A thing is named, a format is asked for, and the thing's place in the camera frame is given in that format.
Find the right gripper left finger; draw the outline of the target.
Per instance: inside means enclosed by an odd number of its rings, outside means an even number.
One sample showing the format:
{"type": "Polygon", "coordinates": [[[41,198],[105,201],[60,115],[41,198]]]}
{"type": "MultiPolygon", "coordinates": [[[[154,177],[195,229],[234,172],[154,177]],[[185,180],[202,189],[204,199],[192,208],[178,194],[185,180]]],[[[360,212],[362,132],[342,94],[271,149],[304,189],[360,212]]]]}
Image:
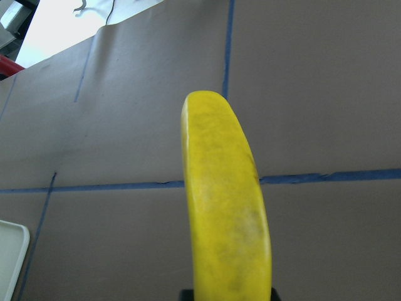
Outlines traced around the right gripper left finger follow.
{"type": "Polygon", "coordinates": [[[194,301],[194,290],[182,289],[179,292],[179,301],[194,301]]]}

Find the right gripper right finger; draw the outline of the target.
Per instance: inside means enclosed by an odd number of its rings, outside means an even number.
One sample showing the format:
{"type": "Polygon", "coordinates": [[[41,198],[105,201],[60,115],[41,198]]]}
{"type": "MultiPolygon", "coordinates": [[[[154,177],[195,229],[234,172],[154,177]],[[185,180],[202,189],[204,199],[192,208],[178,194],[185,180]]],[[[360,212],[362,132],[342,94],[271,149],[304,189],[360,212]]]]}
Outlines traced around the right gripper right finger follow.
{"type": "Polygon", "coordinates": [[[281,298],[278,294],[278,292],[276,291],[275,288],[271,288],[271,298],[270,301],[281,301],[281,298]]]}

